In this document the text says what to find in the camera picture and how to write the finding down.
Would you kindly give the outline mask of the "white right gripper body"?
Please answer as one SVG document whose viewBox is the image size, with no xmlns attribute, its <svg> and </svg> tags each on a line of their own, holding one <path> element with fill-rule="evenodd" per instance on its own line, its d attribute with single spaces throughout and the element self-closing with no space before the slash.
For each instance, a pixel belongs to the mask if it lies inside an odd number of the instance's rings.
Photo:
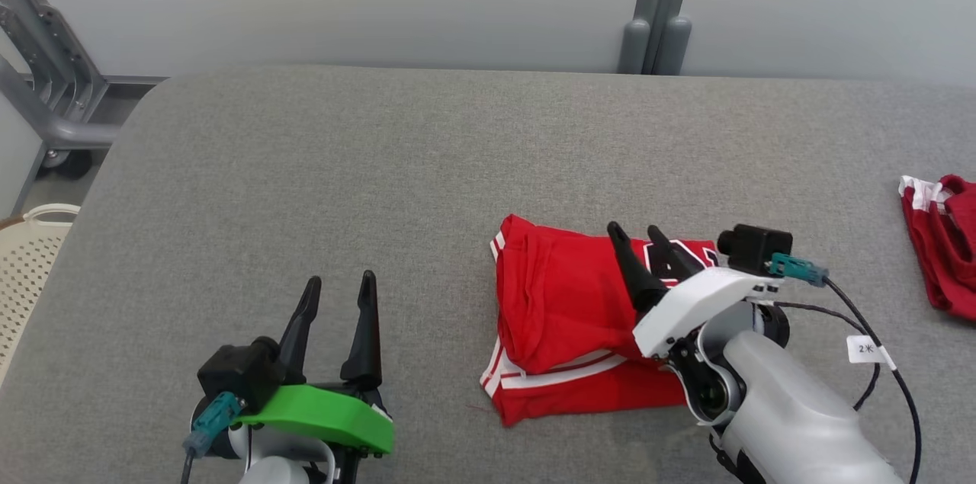
<svg viewBox="0 0 976 484">
<path fill-rule="evenodd" d="M 668 289 L 632 330 L 645 358 L 665 357 L 669 340 L 685 338 L 739 301 L 770 306 L 783 280 L 731 268 L 706 268 Z"/>
</svg>

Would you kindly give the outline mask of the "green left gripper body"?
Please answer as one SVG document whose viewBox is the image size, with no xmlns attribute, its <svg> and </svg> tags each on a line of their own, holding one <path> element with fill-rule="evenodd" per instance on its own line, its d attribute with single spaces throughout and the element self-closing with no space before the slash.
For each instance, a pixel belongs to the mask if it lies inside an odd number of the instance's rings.
<svg viewBox="0 0 976 484">
<path fill-rule="evenodd" d="M 233 429 L 237 457 L 326 457 L 325 447 L 359 454 L 393 453 L 393 421 L 353 396 L 301 384 L 282 386 L 255 414 L 241 414 Z"/>
</svg>

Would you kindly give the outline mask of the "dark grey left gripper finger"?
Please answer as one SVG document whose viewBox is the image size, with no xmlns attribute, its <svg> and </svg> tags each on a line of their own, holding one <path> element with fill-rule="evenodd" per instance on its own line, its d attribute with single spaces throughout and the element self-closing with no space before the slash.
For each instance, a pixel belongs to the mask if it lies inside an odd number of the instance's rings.
<svg viewBox="0 0 976 484">
<path fill-rule="evenodd" d="M 357 307 L 351 352 L 339 370 L 339 379 L 356 389 L 377 389 L 381 385 L 381 342 L 377 278 L 372 270 L 363 273 Z"/>
<path fill-rule="evenodd" d="M 318 276 L 312 276 L 304 287 L 300 301 L 296 306 L 281 341 L 278 360 L 284 371 L 284 381 L 307 381 L 303 375 L 304 361 L 306 361 L 308 332 L 310 325 L 317 315 L 322 281 Z"/>
</svg>

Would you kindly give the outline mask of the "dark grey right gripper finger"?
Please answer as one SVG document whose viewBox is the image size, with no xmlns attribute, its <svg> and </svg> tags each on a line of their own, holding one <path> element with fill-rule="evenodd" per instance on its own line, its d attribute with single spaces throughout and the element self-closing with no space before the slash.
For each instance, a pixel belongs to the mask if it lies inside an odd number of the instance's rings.
<svg viewBox="0 0 976 484">
<path fill-rule="evenodd" d="M 686 245 L 670 240 L 656 226 L 648 226 L 647 262 L 652 275 L 662 281 L 681 282 L 705 269 L 705 263 Z"/>
<path fill-rule="evenodd" d="M 617 221 L 610 221 L 606 229 L 632 307 L 637 313 L 649 313 L 668 293 L 668 287 L 638 261 L 631 238 Z"/>
</svg>

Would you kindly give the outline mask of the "red jersey with white trim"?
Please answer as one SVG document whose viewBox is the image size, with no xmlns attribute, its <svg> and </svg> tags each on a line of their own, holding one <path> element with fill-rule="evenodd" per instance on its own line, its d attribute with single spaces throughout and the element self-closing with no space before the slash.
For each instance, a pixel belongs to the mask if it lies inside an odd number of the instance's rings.
<svg viewBox="0 0 976 484">
<path fill-rule="evenodd" d="M 610 238 L 509 214 L 490 248 L 497 338 L 479 383 L 503 426 L 685 404 L 679 379 L 632 338 L 637 313 Z"/>
</svg>

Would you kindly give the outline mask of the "red shirt with white trim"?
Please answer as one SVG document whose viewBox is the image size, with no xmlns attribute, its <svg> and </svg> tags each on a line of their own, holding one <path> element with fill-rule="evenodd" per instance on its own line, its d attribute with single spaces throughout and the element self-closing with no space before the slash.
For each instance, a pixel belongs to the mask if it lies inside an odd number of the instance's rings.
<svg viewBox="0 0 976 484">
<path fill-rule="evenodd" d="M 976 182 L 903 175 L 898 192 L 931 306 L 976 323 Z"/>
</svg>

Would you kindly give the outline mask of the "beige perforated laundry basket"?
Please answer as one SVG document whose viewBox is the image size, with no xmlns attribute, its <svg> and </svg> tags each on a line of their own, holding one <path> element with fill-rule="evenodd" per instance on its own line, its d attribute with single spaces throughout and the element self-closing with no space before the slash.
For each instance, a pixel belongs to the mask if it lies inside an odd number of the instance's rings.
<svg viewBox="0 0 976 484">
<path fill-rule="evenodd" d="M 79 212 L 49 204 L 0 221 L 0 386 Z"/>
</svg>

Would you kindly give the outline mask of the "black cart wheel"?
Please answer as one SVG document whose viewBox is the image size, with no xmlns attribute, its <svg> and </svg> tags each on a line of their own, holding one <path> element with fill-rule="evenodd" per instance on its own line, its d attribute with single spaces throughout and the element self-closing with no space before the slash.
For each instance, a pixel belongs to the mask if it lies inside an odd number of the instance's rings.
<svg viewBox="0 0 976 484">
<path fill-rule="evenodd" d="M 93 167 L 93 154 L 88 150 L 53 151 L 46 153 L 35 178 L 58 175 L 67 181 L 77 181 Z"/>
</svg>

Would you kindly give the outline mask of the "grey metal wall post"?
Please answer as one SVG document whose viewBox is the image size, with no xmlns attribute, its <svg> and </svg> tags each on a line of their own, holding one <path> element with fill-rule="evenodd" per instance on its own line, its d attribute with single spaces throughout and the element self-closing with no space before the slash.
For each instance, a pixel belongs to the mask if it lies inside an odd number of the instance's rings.
<svg viewBox="0 0 976 484">
<path fill-rule="evenodd" d="M 624 26 L 617 73 L 680 75 L 692 33 L 683 0 L 637 0 Z"/>
</svg>

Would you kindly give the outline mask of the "grey metal cart frame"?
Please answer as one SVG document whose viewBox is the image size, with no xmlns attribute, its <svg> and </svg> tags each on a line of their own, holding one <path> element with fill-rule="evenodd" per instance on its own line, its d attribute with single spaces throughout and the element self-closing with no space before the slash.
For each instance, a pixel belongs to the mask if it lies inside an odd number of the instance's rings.
<svg viewBox="0 0 976 484">
<path fill-rule="evenodd" d="M 0 94 L 24 115 L 44 152 L 111 147 L 119 127 L 94 123 L 105 96 L 123 91 L 145 94 L 162 77 L 104 75 L 84 49 L 64 14 L 48 0 L 0 0 L 0 40 L 9 40 L 27 64 L 21 80 L 0 54 Z"/>
</svg>

